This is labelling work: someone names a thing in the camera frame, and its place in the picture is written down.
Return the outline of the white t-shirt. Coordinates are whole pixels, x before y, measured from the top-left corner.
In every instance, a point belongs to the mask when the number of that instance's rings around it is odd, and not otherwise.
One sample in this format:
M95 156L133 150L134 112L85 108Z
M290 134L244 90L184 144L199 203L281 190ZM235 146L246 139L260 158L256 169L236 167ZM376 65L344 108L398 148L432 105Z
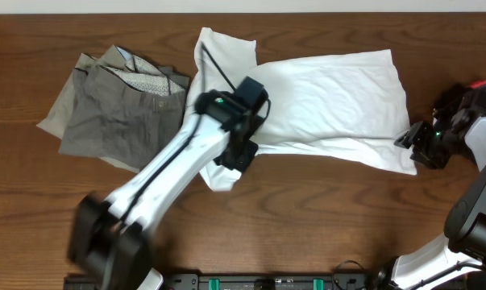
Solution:
M411 152L394 140L409 129L406 94L389 50L311 56L258 64L256 42L201 29L198 72L185 116L203 89L230 90L244 77L261 83L271 104L252 136L260 155L320 155L414 175Z

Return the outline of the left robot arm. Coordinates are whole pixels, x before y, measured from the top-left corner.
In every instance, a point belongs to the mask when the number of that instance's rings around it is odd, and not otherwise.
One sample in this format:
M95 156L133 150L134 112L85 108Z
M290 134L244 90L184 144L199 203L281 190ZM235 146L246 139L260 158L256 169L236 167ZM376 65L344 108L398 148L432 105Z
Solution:
M92 195L77 206L69 260L96 289L158 289L150 240L164 214L209 163L245 172L258 150L251 141L271 102L264 86L245 77L231 92L200 94L191 122L134 178L104 201Z

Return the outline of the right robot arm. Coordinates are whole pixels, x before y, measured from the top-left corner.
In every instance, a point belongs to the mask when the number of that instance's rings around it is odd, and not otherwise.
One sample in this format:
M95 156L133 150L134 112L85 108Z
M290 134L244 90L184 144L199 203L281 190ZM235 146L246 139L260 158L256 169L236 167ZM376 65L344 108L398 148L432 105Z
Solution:
M461 155L480 174L451 208L442 234L383 267L372 281L374 289L433 289L486 271L486 81L452 87L436 101L433 118L413 124L396 146L410 149L411 160L430 169L442 169Z

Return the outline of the grey folded shorts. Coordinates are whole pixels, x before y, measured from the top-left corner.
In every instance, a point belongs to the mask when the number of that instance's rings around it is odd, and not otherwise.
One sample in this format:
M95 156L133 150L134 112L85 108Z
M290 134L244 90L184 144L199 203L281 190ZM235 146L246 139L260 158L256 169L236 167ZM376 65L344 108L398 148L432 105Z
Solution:
M189 78L111 46L72 74L73 112L59 152L143 169L181 128Z

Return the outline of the beige folded garment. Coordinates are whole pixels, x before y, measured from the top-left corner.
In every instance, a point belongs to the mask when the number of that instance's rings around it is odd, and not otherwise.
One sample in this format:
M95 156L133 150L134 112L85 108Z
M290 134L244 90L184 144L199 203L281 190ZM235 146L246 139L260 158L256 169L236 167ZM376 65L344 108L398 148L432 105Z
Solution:
M97 62L97 58L93 56L88 56L82 53L76 63L77 68L88 68ZM68 80L65 82L60 94L55 100L52 108L50 109L48 116L37 124L37 127L48 132L51 135L62 139L66 126L73 113L73 102L74 102L75 91L73 87L72 73ZM113 165L116 168L125 169L130 172L138 173L138 168L130 167L116 159L109 157L100 157L100 160Z

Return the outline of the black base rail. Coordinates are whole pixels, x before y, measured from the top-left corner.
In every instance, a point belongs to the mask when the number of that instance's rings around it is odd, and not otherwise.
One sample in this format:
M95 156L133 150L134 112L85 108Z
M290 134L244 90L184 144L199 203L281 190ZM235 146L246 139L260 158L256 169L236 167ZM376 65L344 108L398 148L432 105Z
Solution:
M339 290L390 289L384 277L365 271L339 271L321 275L161 275L151 270L139 286L162 290Z

